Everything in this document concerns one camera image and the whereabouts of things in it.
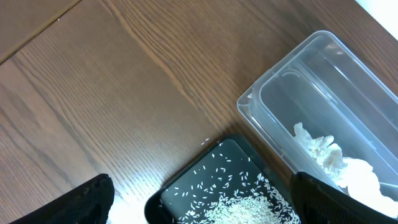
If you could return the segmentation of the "white tissue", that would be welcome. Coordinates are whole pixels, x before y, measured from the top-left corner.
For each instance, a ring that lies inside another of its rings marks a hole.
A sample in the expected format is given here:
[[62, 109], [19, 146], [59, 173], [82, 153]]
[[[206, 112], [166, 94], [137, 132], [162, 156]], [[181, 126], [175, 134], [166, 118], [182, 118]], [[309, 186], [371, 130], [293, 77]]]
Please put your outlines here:
[[364, 205], [397, 218], [397, 202], [381, 193], [373, 166], [362, 159], [344, 157], [334, 136], [312, 138], [302, 123], [294, 125], [294, 140], [322, 167], [325, 174], [348, 195]]

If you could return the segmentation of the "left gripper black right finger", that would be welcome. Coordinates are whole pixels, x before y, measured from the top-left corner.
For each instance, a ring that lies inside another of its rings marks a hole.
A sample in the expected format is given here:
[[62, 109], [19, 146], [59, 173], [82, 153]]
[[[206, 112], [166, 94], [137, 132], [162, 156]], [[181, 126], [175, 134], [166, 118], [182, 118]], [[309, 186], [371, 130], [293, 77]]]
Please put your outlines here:
[[298, 172], [290, 179], [292, 206], [302, 223], [308, 224], [397, 224], [328, 184]]

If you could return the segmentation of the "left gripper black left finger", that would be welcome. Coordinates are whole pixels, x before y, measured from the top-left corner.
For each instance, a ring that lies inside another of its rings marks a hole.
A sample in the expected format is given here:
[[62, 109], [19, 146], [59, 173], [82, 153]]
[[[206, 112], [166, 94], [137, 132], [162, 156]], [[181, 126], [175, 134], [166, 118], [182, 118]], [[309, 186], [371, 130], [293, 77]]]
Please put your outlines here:
[[111, 177], [99, 174], [11, 224], [105, 224], [114, 193]]

